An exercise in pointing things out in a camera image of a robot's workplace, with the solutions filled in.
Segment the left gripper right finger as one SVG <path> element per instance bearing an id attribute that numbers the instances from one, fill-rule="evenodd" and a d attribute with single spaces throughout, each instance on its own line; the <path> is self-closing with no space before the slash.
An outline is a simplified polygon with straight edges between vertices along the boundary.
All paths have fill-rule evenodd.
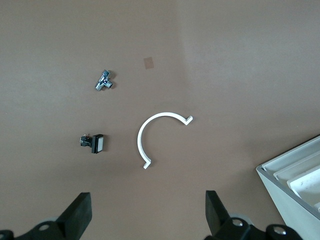
<path id="1" fill-rule="evenodd" d="M 301 240 L 291 227 L 270 224 L 265 231 L 243 218 L 231 217 L 214 190 L 205 192 L 205 216 L 211 235 L 207 240 Z"/>

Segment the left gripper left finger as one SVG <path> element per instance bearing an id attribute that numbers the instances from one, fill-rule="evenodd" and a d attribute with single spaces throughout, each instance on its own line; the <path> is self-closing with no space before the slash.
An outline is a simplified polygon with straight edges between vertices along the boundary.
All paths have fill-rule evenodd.
<path id="1" fill-rule="evenodd" d="M 41 222 L 20 236 L 14 236 L 11 230 L 1 230 L 0 238 L 2 240 L 79 240 L 91 220 L 91 194 L 82 192 L 56 220 Z"/>

